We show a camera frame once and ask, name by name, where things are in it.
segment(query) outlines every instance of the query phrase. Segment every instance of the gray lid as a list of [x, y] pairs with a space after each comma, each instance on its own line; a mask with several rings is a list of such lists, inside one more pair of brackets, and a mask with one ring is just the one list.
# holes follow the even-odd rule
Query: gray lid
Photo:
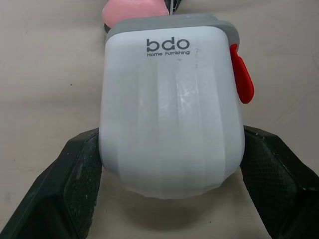
[[107, 34], [106, 40], [112, 36], [130, 31], [144, 31], [193, 26], [213, 26], [223, 30], [227, 37], [229, 46], [237, 44], [239, 47], [239, 34], [235, 26], [227, 21], [218, 20], [208, 13], [177, 14], [169, 16], [131, 18], [117, 23]]

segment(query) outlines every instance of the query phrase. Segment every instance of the bdo logo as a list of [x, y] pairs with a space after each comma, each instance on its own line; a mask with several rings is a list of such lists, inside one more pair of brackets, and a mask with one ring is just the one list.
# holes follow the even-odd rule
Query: bdo logo
[[[189, 48], [189, 41], [186, 39], [179, 40], [176, 46], [181, 50], [186, 50]], [[175, 38], [172, 37], [171, 40], [164, 41], [161, 45], [157, 41], [146, 40], [147, 52], [154, 52], [159, 50], [162, 47], [165, 51], [175, 50]]]

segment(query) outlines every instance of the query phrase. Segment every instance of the pink object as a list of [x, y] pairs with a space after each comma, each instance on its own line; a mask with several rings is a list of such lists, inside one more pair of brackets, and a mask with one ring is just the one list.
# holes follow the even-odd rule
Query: pink object
[[169, 15], [163, 0], [109, 0], [102, 11], [108, 27], [128, 18]]

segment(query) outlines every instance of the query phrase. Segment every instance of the white tabletop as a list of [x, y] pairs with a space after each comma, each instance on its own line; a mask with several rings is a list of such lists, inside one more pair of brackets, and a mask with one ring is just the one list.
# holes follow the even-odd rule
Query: white tabletop
[[[99, 126], [106, 0], [0, 1], [0, 230], [66, 141]], [[256, 88], [246, 125], [279, 135], [319, 174], [319, 1], [183, 0], [233, 23]], [[269, 239], [240, 171], [182, 201], [103, 173], [90, 239]]]

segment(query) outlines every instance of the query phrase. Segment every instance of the white plastic container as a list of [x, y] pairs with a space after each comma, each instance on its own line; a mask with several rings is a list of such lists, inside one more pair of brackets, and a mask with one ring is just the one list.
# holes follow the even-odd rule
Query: white plastic container
[[[196, 24], [190, 24], [180, 15], [170, 16], [167, 27], [148, 19], [145, 30], [132, 28], [140, 29], [138, 21], [145, 18], [131, 19], [119, 26], [130, 31], [116, 25], [106, 42], [101, 158], [128, 190], [147, 197], [203, 194], [219, 187], [243, 157], [229, 50], [239, 41], [238, 33], [229, 39], [232, 25], [222, 22], [228, 31], [218, 24], [201, 25], [201, 17], [208, 15], [197, 14]], [[181, 22], [190, 27], [178, 27]]]

